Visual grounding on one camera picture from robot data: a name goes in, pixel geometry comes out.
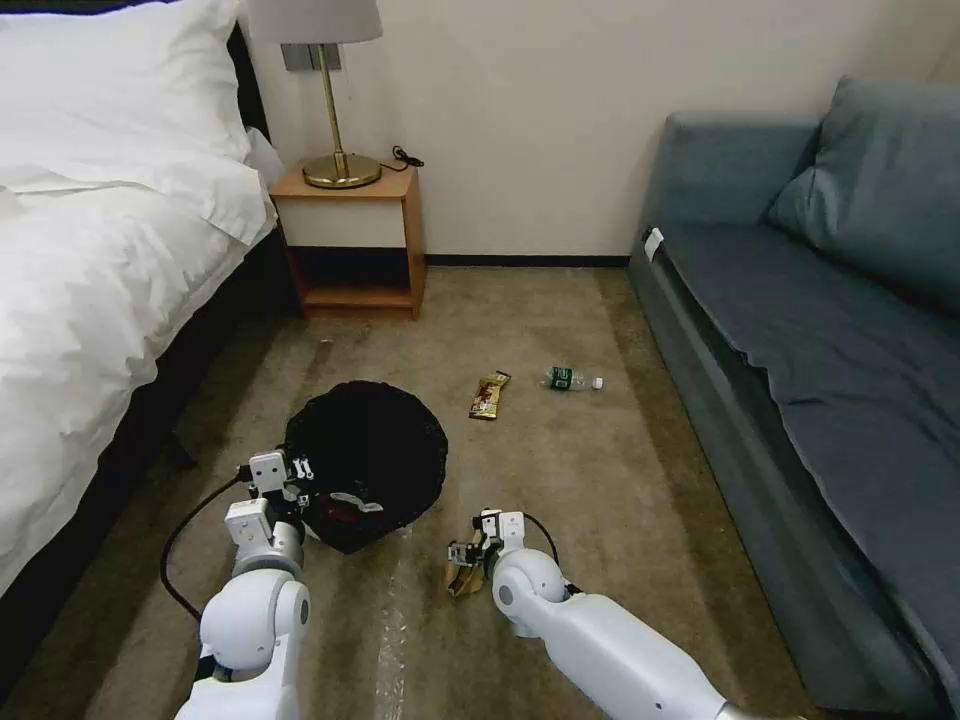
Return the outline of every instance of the table lamp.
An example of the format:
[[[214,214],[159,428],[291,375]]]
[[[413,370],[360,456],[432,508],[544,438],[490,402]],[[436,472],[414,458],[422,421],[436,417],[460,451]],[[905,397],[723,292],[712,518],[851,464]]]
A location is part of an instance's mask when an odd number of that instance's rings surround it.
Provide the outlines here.
[[[266,42],[340,44],[383,35],[376,0],[250,0],[249,11],[250,36]],[[343,151],[330,68],[322,50],[318,55],[333,131],[333,155],[307,160],[303,179],[309,185],[328,189],[369,185],[380,178],[380,163]]]

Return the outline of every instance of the snack wrapper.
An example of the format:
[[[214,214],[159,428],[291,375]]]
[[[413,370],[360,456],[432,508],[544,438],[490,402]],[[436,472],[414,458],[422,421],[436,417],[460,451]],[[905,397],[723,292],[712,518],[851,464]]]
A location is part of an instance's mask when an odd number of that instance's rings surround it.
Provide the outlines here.
[[[473,542],[480,543],[482,540],[483,536],[477,530],[473,535]],[[448,561],[444,566],[443,585],[453,599],[481,590],[483,581],[483,567],[480,565],[465,567]]]
[[[510,382],[510,376],[498,370],[492,375],[480,378],[480,386],[470,406],[470,417],[479,420],[496,420],[500,407],[500,390]]]

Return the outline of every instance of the nightstand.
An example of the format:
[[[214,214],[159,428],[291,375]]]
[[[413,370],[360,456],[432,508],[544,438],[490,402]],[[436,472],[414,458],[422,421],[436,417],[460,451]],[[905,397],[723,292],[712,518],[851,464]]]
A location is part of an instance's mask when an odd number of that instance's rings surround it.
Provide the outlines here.
[[[304,314],[417,319],[424,261],[417,169],[372,185],[324,190],[300,168],[270,190]]]

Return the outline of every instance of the white bedsheet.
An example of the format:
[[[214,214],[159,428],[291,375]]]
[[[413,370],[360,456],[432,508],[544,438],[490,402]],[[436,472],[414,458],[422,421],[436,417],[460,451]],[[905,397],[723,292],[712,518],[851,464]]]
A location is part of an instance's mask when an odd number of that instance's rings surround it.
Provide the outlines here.
[[[76,511],[133,391],[248,247],[145,188],[0,219],[0,594]]]

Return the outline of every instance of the sofa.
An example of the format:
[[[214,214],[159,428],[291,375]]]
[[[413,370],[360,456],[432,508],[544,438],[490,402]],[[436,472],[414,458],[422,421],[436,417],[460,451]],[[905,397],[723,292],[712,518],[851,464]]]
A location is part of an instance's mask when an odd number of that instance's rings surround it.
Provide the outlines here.
[[[812,700],[956,718],[960,322],[769,221],[821,128],[672,115],[629,275]]]

